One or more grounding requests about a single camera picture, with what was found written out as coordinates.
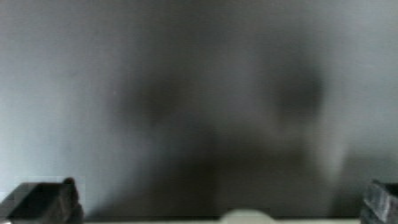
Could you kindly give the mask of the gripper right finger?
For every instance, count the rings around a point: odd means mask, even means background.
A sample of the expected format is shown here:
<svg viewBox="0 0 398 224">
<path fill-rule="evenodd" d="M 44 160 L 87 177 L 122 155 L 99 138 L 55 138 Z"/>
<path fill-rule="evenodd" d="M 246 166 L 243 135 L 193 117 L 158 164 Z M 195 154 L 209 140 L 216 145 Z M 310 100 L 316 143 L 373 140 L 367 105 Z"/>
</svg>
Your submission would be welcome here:
<svg viewBox="0 0 398 224">
<path fill-rule="evenodd" d="M 360 224 L 398 224 L 398 183 L 373 180 L 362 202 Z"/>
</svg>

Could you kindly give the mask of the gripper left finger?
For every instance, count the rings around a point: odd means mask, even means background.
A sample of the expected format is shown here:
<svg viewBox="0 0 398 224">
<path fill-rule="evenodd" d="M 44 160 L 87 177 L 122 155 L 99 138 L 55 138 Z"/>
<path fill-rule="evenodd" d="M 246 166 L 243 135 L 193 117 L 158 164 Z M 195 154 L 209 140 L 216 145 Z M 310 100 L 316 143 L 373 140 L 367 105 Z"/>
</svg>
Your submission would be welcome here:
<svg viewBox="0 0 398 224">
<path fill-rule="evenodd" d="M 17 185 L 0 202 L 0 224 L 83 224 L 72 178 Z"/>
</svg>

